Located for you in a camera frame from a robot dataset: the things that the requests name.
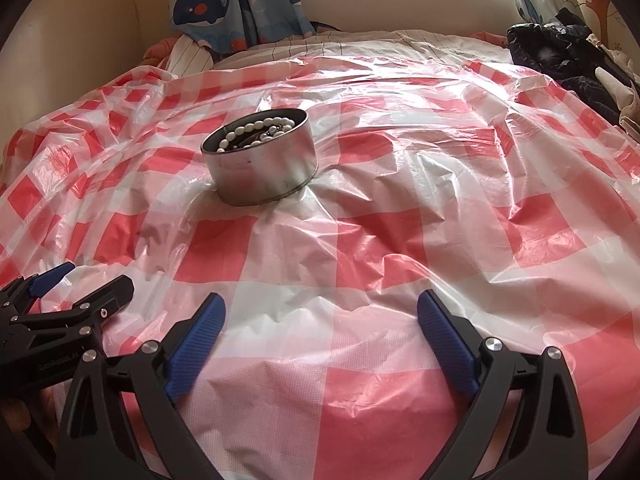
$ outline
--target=red and white plastic sheet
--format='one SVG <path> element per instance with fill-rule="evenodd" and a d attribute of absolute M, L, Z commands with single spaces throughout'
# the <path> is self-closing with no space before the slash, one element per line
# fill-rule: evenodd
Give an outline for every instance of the red and white plastic sheet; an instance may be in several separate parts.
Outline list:
<path fill-rule="evenodd" d="M 274 107 L 309 113 L 318 175 L 225 205 L 200 144 Z M 640 152 L 542 75 L 402 57 L 136 68 L 5 155 L 0 282 L 73 261 L 48 311 L 130 276 L 108 354 L 224 297 L 223 335 L 178 405 L 227 479 L 420 478 L 465 409 L 415 319 L 430 286 L 511 349 L 563 350 L 592 476 L 638 416 Z"/>

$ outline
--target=metal pivot bolt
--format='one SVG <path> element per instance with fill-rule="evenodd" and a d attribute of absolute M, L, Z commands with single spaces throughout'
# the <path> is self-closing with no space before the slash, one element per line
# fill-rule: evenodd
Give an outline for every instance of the metal pivot bolt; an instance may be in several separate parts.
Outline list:
<path fill-rule="evenodd" d="M 497 337 L 490 337 L 484 342 L 484 346 L 491 350 L 491 352 L 499 352 L 502 350 L 502 341 Z"/>
<path fill-rule="evenodd" d="M 158 348 L 160 348 L 158 341 L 147 341 L 142 344 L 142 353 L 153 354 L 158 351 Z"/>
<path fill-rule="evenodd" d="M 550 346 L 549 348 L 547 348 L 546 354 L 555 360 L 562 358 L 562 352 L 560 351 L 559 348 L 556 348 L 555 346 Z"/>
<path fill-rule="evenodd" d="M 84 354 L 82 354 L 82 361 L 84 361 L 85 363 L 90 363 L 96 357 L 98 357 L 98 352 L 96 352 L 95 350 L 87 350 Z"/>

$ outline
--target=silver tin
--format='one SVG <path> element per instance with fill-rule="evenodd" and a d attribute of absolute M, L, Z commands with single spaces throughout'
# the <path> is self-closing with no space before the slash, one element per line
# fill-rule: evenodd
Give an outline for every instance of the silver tin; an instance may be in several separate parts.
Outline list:
<path fill-rule="evenodd" d="M 267 117 L 288 117 L 296 126 L 258 146 L 216 152 L 226 134 Z M 308 115 L 298 108 L 275 108 L 242 117 L 213 132 L 200 150 L 220 198 L 231 205 L 257 205 L 287 196 L 306 186 L 318 170 Z"/>

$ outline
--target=pearl bracelet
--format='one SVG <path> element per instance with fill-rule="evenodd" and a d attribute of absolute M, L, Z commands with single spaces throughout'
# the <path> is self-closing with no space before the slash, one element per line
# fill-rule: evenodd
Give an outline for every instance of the pearl bracelet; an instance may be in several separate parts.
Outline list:
<path fill-rule="evenodd" d="M 258 146 L 290 132 L 295 126 L 296 122 L 286 117 L 267 117 L 262 121 L 247 123 L 226 134 L 216 152 L 224 153 L 226 150 Z"/>

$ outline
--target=bed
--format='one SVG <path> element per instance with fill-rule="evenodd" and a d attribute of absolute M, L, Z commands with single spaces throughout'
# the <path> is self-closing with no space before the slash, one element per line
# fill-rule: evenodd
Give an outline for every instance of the bed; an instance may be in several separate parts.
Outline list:
<path fill-rule="evenodd" d="M 318 174 L 279 202 L 225 205 L 202 141 L 275 107 L 308 112 Z M 638 147 L 500 47 L 332 32 L 183 78 L 137 67 L 23 127 L 5 155 L 0 282 L 73 261 L 49 312 L 132 278 L 107 354 L 225 299 L 179 409 L 226 479 L 419 478 L 464 408 L 415 322 L 430 287 L 513 349 L 562 349 L 592 478 L 638 418 Z M 60 413 L 63 385 L 54 396 Z"/>

